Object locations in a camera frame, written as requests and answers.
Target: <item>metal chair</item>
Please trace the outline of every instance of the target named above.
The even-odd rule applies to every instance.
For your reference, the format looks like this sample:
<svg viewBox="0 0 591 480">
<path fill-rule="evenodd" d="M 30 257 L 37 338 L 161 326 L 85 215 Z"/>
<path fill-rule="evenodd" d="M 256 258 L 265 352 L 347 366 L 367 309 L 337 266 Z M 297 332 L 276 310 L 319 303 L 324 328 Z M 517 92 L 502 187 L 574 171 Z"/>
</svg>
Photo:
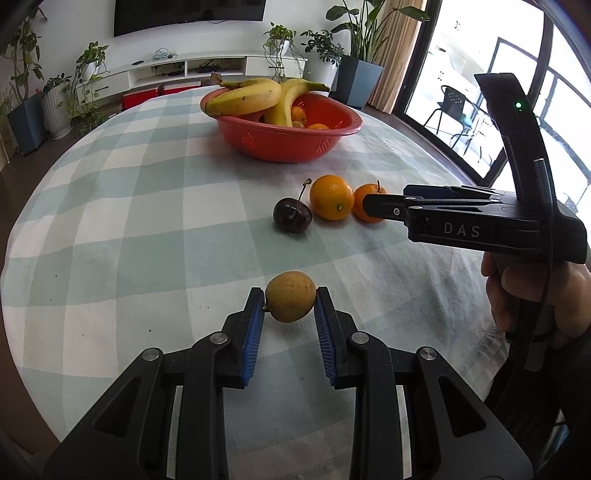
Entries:
<svg viewBox="0 0 591 480">
<path fill-rule="evenodd" d="M 452 138 L 457 135 L 456 141 L 452 145 L 453 149 L 460 140 L 460 137 L 462 135 L 466 135 L 470 130 L 472 130 L 473 120 L 469 115 L 464 113 L 465 105 L 469 103 L 476 113 L 478 113 L 478 107 L 468 100 L 466 95 L 458 92 L 455 88 L 450 87 L 449 85 L 442 85 L 441 91 L 443 92 L 443 101 L 437 102 L 439 108 L 436 108 L 433 113 L 429 115 L 429 118 L 427 118 L 427 121 L 423 124 L 423 126 L 426 127 L 433 115 L 435 115 L 436 112 L 440 112 L 439 123 L 437 124 L 437 131 L 435 133 L 438 135 L 443 114 L 445 113 L 446 115 L 453 118 L 462 126 L 462 131 L 459 134 L 452 135 Z"/>
</svg>

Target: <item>black cable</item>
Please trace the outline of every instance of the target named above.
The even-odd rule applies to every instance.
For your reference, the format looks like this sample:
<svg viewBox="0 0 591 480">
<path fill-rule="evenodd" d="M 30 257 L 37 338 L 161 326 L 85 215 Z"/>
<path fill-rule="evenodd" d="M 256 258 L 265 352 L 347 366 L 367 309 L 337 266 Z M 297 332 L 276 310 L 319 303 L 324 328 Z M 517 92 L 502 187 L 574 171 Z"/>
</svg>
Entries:
<svg viewBox="0 0 591 480">
<path fill-rule="evenodd" d="M 554 267 L 554 199 L 551 196 L 551 189 L 550 189 L 550 181 L 547 174 L 547 169 L 545 169 L 545 163 L 543 163 L 544 170 L 541 171 L 538 168 L 539 165 L 536 166 L 536 173 L 537 173 L 537 181 L 538 181 L 538 188 L 540 189 L 540 195 L 542 197 L 542 202 L 545 202 L 546 211 L 543 212 L 546 215 L 546 222 L 545 227 L 548 230 L 548 244 L 547 244 L 547 251 L 548 251 L 548 275 L 546 276 L 544 282 L 544 288 L 542 290 L 542 297 L 540 299 L 540 308 L 538 309 L 538 315 L 535 320 L 535 324 L 533 328 L 529 331 L 527 337 L 525 338 L 525 343 L 521 349 L 521 356 L 519 357 L 519 361 L 515 364 L 513 371 L 509 377 L 509 380 L 501 394 L 499 401 L 496 404 L 497 412 L 503 412 L 503 407 L 507 403 L 508 400 L 514 400 L 515 397 L 518 395 L 518 388 L 515 387 L 515 383 L 519 378 L 519 373 L 524 369 L 525 362 L 527 360 L 531 343 L 535 336 L 535 331 L 538 329 L 542 315 L 544 314 L 544 309 L 548 303 L 548 291 L 550 290 L 550 283 L 552 281 L 552 272 Z"/>
</svg>

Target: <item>banana bunch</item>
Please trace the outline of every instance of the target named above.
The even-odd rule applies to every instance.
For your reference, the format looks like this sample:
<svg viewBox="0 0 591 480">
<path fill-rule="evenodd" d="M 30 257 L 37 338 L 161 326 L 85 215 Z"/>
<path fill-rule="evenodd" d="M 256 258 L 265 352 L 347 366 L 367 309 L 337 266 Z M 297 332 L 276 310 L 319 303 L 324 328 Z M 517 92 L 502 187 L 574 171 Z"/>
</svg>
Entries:
<svg viewBox="0 0 591 480">
<path fill-rule="evenodd" d="M 281 97 L 281 86 L 271 79 L 249 79 L 244 82 L 218 83 L 230 88 L 208 101 L 205 111 L 208 115 L 248 115 L 275 106 Z"/>
<path fill-rule="evenodd" d="M 322 83 L 303 79 L 290 79 L 282 84 L 264 78 L 227 82 L 214 73 L 211 80 L 221 87 L 229 88 L 230 92 L 208 101 L 205 105 L 208 115 L 239 116 L 269 110 L 265 114 L 265 123 L 280 127 L 293 127 L 291 107 L 299 96 L 313 90 L 330 91 Z"/>
<path fill-rule="evenodd" d="M 313 83 L 303 79 L 289 79 L 281 84 L 281 96 L 276 105 L 265 114 L 265 123 L 279 127 L 293 127 L 291 107 L 296 99 L 312 91 L 329 92 L 322 83 Z"/>
</svg>

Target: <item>red box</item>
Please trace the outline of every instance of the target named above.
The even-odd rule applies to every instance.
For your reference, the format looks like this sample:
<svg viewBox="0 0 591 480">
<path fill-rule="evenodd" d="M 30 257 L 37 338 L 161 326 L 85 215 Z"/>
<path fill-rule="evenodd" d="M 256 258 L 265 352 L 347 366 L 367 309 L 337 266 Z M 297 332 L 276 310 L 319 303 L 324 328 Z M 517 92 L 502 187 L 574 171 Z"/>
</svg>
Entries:
<svg viewBox="0 0 591 480">
<path fill-rule="evenodd" d="M 193 88 L 199 88 L 201 85 L 185 85 L 182 87 L 174 87 L 174 86 L 170 86 L 170 87 L 164 87 L 164 93 L 162 93 L 162 95 L 171 95 L 172 93 L 179 93 L 179 92 L 184 92 L 185 90 L 191 90 Z"/>
<path fill-rule="evenodd" d="M 141 92 L 127 93 L 123 95 L 123 110 L 127 110 L 137 105 L 141 105 L 146 100 L 156 98 L 158 96 L 157 89 L 142 90 Z"/>
</svg>

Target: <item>wooden floor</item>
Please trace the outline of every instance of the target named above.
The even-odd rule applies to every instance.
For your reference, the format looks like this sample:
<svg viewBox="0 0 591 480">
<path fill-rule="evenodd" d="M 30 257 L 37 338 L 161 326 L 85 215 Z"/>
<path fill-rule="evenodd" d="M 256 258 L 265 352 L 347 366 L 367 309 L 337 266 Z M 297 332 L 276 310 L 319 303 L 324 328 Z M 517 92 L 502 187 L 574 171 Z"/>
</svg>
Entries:
<svg viewBox="0 0 591 480">
<path fill-rule="evenodd" d="M 385 122 L 414 141 L 432 157 L 450 170 L 464 184 L 467 177 L 443 153 L 431 145 L 418 132 L 393 115 L 382 113 L 371 106 L 364 113 Z M 72 132 L 58 141 L 46 140 L 35 152 L 25 157 L 17 154 L 0 172 L 0 270 L 4 268 L 8 235 L 33 191 L 51 166 L 78 140 Z M 31 453 L 51 450 L 57 446 L 53 436 L 22 384 L 12 361 L 4 320 L 0 310 L 0 428 L 13 441 Z"/>
</svg>

